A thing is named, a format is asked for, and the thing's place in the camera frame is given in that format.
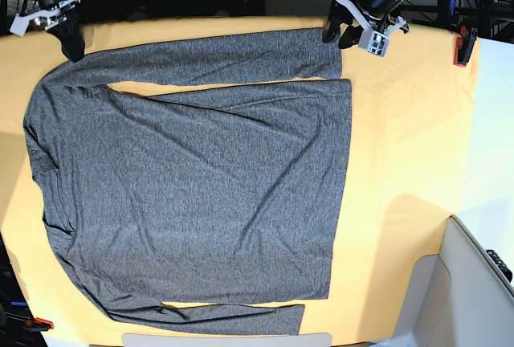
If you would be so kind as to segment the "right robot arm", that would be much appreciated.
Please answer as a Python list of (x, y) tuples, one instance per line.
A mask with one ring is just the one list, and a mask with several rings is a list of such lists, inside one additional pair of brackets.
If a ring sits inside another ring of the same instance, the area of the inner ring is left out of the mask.
[(81, 0), (36, 0), (37, 9), (16, 14), (10, 32), (23, 37), (30, 26), (43, 27), (61, 43), (61, 51), (72, 62), (84, 58), (85, 42), (80, 30)]

